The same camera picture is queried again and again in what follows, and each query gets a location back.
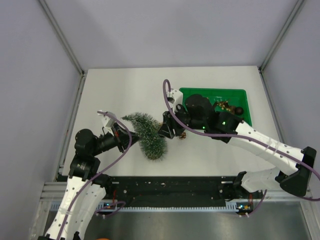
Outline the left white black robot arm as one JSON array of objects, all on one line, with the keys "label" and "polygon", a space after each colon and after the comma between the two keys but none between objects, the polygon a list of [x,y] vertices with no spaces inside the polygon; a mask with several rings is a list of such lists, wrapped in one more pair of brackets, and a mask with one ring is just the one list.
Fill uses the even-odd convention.
[{"label": "left white black robot arm", "polygon": [[103,198],[114,191],[111,177],[98,175],[97,155],[113,148],[124,153],[139,136],[114,123],[108,133],[99,137],[89,129],[75,135],[75,155],[71,161],[64,196],[46,233],[40,240],[82,240],[87,227]]}]

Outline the pine cone ornament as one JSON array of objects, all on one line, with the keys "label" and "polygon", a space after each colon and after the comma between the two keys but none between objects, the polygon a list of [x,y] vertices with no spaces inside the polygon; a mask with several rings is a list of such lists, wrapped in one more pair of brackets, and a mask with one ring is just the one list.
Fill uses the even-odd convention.
[{"label": "pine cone ornament", "polygon": [[184,140],[187,137],[187,134],[185,132],[183,132],[180,136],[179,139],[180,140]]}]

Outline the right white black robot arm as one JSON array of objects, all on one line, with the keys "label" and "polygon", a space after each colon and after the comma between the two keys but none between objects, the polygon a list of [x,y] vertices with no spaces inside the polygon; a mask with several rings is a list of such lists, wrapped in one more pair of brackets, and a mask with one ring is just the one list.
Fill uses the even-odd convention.
[{"label": "right white black robot arm", "polygon": [[168,108],[158,134],[173,139],[188,130],[192,133],[222,141],[269,162],[273,168],[240,172],[233,182],[233,192],[245,198],[258,190],[281,189],[296,197],[305,198],[316,150],[296,148],[268,137],[240,117],[225,111],[215,111],[210,101],[200,94],[189,96],[171,90],[164,93]]}]

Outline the brown ribbon gold berry garland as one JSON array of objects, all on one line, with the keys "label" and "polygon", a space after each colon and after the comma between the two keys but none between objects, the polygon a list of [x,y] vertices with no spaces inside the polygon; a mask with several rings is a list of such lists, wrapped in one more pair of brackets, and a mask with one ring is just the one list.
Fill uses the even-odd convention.
[{"label": "brown ribbon gold berry garland", "polygon": [[234,113],[235,109],[236,109],[236,106],[230,105],[228,100],[226,100],[226,101],[217,101],[216,105],[221,110],[228,111],[228,112],[231,112],[231,113]]}]

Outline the small green christmas tree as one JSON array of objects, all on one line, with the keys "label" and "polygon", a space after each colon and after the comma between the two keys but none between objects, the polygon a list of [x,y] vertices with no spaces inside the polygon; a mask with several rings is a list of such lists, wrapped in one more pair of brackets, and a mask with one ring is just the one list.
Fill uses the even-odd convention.
[{"label": "small green christmas tree", "polygon": [[139,137],[140,150],[146,159],[158,161],[166,155],[167,141],[158,134],[161,125],[156,119],[143,112],[127,114],[122,119],[131,123],[134,132]]}]

